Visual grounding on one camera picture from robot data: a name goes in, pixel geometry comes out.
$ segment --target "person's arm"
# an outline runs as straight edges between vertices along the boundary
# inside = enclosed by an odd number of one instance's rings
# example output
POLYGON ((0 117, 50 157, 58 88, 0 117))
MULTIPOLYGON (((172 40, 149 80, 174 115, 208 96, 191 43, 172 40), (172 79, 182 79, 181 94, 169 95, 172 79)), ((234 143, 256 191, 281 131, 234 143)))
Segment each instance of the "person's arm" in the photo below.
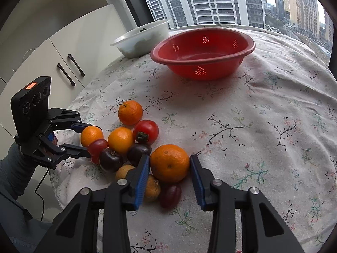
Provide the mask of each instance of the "person's arm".
POLYGON ((0 186, 16 200, 24 193, 36 167, 35 162, 20 155, 19 146, 14 142, 0 162, 0 186))

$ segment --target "black cable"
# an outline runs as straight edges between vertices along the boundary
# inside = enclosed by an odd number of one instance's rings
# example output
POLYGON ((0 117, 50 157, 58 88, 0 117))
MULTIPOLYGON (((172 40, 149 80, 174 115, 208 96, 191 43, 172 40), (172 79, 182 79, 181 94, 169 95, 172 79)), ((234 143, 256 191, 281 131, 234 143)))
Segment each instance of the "black cable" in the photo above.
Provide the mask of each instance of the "black cable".
POLYGON ((0 79, 3 80, 7 84, 7 82, 3 78, 0 77, 0 79))
POLYGON ((42 206, 42 215, 41 215, 40 222, 42 222, 43 213, 44 213, 44 200, 43 200, 42 196, 41 196, 40 194, 37 193, 37 190, 39 189, 39 187, 40 187, 40 185, 42 184, 43 180, 44 180, 45 177, 47 176, 48 172, 49 172, 49 169, 47 169, 47 171, 45 172, 43 178, 41 179, 40 183, 37 185, 37 187, 36 187, 36 189, 35 189, 35 191, 34 191, 34 193, 35 193, 36 195, 38 195, 38 196, 41 198, 42 204, 43 204, 43 206, 42 206))

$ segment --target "white bowl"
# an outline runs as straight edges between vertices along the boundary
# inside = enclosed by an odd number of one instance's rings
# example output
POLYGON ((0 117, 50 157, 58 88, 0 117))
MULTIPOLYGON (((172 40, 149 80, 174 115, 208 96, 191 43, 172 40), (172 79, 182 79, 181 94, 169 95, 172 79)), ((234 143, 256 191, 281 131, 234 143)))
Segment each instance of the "white bowl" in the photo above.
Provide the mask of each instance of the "white bowl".
POLYGON ((168 19, 164 19, 135 28, 110 45, 116 46, 127 58, 141 57, 150 53, 157 44, 168 38, 168 22, 168 19))

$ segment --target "floral tablecloth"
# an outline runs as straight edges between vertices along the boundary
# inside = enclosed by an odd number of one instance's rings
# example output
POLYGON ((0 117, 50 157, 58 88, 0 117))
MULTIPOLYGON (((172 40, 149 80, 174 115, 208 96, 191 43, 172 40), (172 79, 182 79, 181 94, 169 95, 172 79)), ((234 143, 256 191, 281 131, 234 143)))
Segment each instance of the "floral tablecloth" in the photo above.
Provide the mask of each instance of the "floral tablecloth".
MULTIPOLYGON (((122 58, 92 80, 69 109, 108 137, 121 126, 119 104, 136 100, 144 108, 143 119, 159 126, 153 149, 177 144, 189 155, 198 154, 203 167, 232 187, 259 187, 305 252, 317 252, 337 221, 337 82, 321 59, 294 39, 259 28, 226 27, 256 42, 256 50, 229 78, 191 81, 149 54, 122 58)), ((57 136, 60 143, 80 144, 73 131, 57 136)), ((101 189, 113 178, 89 159, 68 159, 51 171, 62 208, 82 187, 101 189)), ((212 212, 200 210, 190 178, 181 185, 175 209, 165 212, 155 202, 127 212, 132 252, 207 252, 212 212)), ((240 235, 238 228, 238 252, 240 235)))

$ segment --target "yellow fruit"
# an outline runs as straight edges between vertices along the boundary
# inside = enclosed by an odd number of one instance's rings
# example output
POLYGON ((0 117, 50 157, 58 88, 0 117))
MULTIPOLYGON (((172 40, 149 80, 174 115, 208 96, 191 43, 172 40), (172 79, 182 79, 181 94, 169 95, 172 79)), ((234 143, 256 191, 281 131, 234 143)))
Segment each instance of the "yellow fruit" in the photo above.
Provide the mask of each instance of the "yellow fruit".
POLYGON ((147 202, 155 201, 158 198, 160 191, 161 188, 159 181, 153 175, 150 174, 148 182, 146 184, 144 200, 147 202))
POLYGON ((136 101, 130 100, 120 104, 118 109, 119 120, 126 125, 137 124, 143 116, 143 108, 136 101))
POLYGON ((93 141, 97 139, 104 139, 103 132, 99 129, 99 127, 91 125, 83 129, 81 133, 81 144, 84 147, 88 147, 93 141))
POLYGON ((116 172, 116 176, 115 176, 116 180, 125 179, 125 177, 126 177, 128 171, 129 171, 130 169, 133 169, 133 168, 135 168, 135 167, 132 166, 132 165, 124 165, 124 166, 122 166, 122 167, 121 167, 119 170, 117 170, 117 172, 116 172))
POLYGON ((130 129, 118 127, 110 133, 107 144, 112 150, 124 155, 134 144, 134 135, 130 129))
POLYGON ((159 181, 175 183, 188 174, 189 157, 179 146, 162 145, 152 152, 150 166, 159 181))

